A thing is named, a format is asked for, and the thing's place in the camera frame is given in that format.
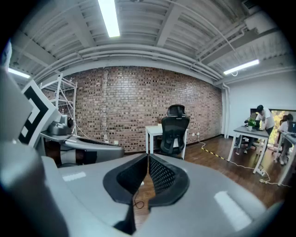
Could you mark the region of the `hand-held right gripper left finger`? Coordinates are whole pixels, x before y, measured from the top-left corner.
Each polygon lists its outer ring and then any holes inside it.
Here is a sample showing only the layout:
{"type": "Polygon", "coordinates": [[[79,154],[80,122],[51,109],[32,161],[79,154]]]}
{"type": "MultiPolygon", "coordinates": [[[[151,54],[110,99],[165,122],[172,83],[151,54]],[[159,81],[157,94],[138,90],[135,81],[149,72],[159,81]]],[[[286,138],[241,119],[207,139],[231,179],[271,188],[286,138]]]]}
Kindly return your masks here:
{"type": "Polygon", "coordinates": [[[45,184],[66,228],[64,236],[133,236],[133,197],[147,174],[147,155],[65,168],[49,157],[42,162],[45,184]]]}

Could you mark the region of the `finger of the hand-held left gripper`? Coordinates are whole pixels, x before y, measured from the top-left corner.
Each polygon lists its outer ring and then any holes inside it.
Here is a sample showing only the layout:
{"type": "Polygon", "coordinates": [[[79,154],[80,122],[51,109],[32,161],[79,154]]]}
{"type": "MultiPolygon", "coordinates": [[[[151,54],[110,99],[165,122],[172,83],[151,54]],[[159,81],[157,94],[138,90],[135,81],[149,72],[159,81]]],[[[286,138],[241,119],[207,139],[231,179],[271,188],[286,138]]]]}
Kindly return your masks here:
{"type": "Polygon", "coordinates": [[[79,162],[83,164],[106,162],[124,156],[123,147],[88,138],[70,137],[65,140],[62,145],[79,151],[79,154],[83,155],[79,162]]]}

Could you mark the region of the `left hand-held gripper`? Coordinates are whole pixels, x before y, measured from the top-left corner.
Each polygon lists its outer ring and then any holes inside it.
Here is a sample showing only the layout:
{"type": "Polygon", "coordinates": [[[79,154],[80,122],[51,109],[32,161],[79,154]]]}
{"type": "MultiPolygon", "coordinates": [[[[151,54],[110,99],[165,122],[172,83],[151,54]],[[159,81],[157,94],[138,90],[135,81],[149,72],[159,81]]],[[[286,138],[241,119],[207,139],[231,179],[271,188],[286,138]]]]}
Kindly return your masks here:
{"type": "Polygon", "coordinates": [[[33,109],[18,138],[21,143],[35,147],[41,136],[60,142],[72,135],[72,119],[61,114],[33,80],[23,88],[22,94],[33,109]]]}

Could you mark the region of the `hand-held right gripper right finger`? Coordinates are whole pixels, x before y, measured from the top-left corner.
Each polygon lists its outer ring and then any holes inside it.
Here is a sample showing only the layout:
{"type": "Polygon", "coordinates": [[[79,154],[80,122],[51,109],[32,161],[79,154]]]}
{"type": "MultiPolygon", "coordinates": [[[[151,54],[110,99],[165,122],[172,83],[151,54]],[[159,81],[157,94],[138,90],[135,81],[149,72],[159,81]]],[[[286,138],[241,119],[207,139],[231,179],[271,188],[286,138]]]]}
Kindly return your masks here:
{"type": "Polygon", "coordinates": [[[268,212],[251,192],[220,172],[163,155],[150,155],[155,196],[141,237],[256,237],[268,212]]]}

